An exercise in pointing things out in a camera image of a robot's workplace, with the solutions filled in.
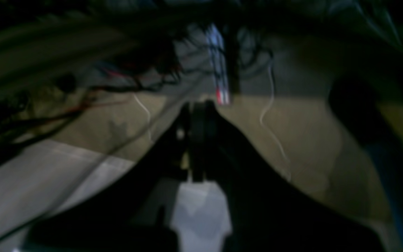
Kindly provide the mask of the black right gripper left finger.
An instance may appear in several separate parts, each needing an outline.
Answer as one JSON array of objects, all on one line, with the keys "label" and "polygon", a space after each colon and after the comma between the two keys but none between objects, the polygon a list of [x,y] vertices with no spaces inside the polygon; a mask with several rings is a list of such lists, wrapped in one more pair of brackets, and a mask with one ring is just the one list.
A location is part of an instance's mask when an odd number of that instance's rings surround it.
[{"label": "black right gripper left finger", "polygon": [[36,223],[24,252],[177,252],[178,235],[166,223],[173,207],[146,207],[163,179],[183,182],[181,160],[188,146],[186,103],[171,126],[126,174],[91,198]]}]

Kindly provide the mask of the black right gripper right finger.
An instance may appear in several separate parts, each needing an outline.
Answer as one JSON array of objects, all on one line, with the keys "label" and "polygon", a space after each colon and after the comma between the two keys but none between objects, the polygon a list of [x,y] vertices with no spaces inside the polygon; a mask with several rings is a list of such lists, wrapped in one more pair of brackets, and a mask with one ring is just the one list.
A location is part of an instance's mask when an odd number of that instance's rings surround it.
[{"label": "black right gripper right finger", "polygon": [[287,182],[211,101],[196,104],[197,171],[225,193],[224,252],[383,252],[371,228]]}]

